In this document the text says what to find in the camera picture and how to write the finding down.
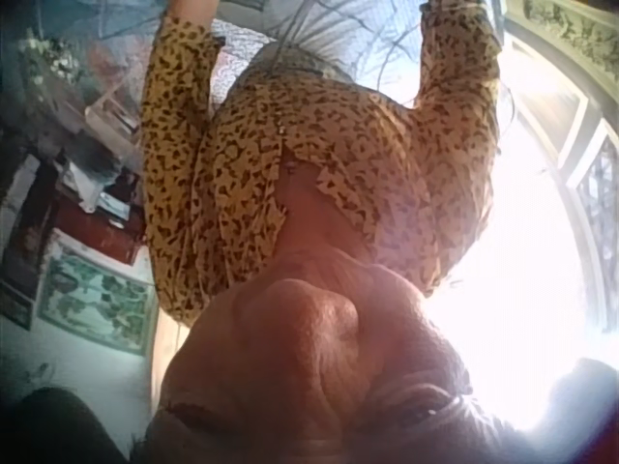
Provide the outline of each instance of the blouse sleeve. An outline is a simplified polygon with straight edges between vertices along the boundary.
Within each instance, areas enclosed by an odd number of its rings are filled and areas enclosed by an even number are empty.
[[[165,16],[142,99],[146,235],[153,272],[161,308],[186,324],[205,303],[194,265],[190,198],[220,49],[205,28]]]
[[[436,218],[440,273],[433,287],[486,227],[501,46],[484,0],[429,0],[421,11],[421,86],[410,114]]]

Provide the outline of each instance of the leopard print shirt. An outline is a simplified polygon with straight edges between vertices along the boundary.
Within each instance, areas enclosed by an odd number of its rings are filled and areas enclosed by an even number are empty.
[[[412,109],[311,72],[250,71],[208,120],[221,42],[165,17],[142,104],[147,239],[163,310],[190,326],[210,299],[255,276],[286,210],[274,191],[285,147],[375,263],[427,296],[475,243],[491,202],[500,45],[483,0],[422,7]]]

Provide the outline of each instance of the elderly woman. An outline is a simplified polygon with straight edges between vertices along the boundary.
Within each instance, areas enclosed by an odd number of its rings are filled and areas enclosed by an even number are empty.
[[[500,47],[482,0],[422,7],[412,109],[283,38],[209,119],[217,7],[172,1],[146,79],[154,273],[192,330],[141,456],[486,462],[493,422],[423,311],[490,203]]]

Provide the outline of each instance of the white wall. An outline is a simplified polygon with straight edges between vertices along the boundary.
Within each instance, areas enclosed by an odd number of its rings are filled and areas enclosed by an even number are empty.
[[[133,267],[123,265],[54,231],[50,252],[59,244],[125,276],[152,283],[144,247]],[[43,379],[29,381],[28,373],[48,363]],[[66,388],[93,410],[122,452],[132,435],[142,435],[150,418],[150,357],[122,353],[84,340],[35,315],[30,332],[0,317],[0,386],[9,402],[42,386]]]

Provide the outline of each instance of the wall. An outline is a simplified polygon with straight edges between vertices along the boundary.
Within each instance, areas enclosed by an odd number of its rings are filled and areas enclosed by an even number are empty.
[[[146,248],[130,267],[56,234],[51,252],[62,244],[120,274],[153,282]],[[9,403],[42,386],[62,387],[88,404],[122,452],[128,451],[132,436],[144,433],[150,418],[150,357],[83,340],[36,316],[30,332],[0,317],[0,336],[0,387]],[[48,369],[37,376],[45,364]]]

